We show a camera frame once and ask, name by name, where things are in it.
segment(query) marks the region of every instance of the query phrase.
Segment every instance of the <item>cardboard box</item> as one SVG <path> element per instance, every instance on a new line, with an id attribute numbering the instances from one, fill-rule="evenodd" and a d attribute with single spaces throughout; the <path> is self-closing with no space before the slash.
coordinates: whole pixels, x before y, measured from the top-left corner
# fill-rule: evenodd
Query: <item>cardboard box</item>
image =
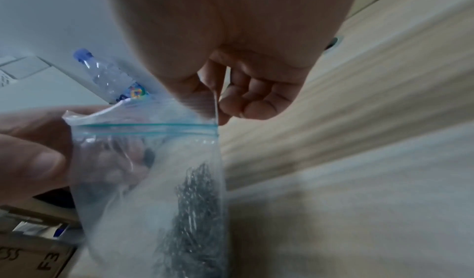
<path id="1" fill-rule="evenodd" d="M 46 238 L 0 234 L 0 277 L 56 278 L 74 250 Z"/>

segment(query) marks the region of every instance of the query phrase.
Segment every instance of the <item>plastic bag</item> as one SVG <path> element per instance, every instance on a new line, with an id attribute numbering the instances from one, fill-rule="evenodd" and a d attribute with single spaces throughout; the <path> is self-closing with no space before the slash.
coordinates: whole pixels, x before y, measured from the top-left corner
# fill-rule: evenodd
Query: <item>plastic bag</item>
<path id="1" fill-rule="evenodd" d="M 148 96 L 64 115 L 74 142 L 71 192 L 105 277 L 227 276 L 215 115 L 205 95 L 184 104 Z"/>

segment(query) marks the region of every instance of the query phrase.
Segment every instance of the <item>colorful label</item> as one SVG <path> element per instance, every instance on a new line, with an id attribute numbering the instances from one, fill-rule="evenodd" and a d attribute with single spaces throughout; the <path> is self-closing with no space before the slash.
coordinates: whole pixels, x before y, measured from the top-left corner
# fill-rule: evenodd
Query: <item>colorful label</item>
<path id="1" fill-rule="evenodd" d="M 127 98 L 139 98 L 148 95 L 148 92 L 138 82 L 134 82 L 120 97 L 118 101 L 122 101 Z"/>

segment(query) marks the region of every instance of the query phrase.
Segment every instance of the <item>water bottle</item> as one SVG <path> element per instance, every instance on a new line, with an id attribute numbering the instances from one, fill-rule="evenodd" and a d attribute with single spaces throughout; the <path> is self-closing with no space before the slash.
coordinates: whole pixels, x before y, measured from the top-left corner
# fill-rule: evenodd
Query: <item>water bottle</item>
<path id="1" fill-rule="evenodd" d="M 85 65 L 92 81 L 117 102 L 148 94 L 144 87 L 115 64 L 94 57 L 87 49 L 74 52 L 74 58 Z"/>

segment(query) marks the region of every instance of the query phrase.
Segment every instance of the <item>bottle cap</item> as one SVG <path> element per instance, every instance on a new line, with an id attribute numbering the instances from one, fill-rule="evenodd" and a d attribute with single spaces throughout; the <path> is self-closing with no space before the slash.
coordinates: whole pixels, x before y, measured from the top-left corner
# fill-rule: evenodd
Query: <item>bottle cap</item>
<path id="1" fill-rule="evenodd" d="M 84 63 L 89 58 L 93 57 L 92 53 L 90 53 L 89 50 L 84 48 L 76 50 L 73 56 L 80 63 Z"/>

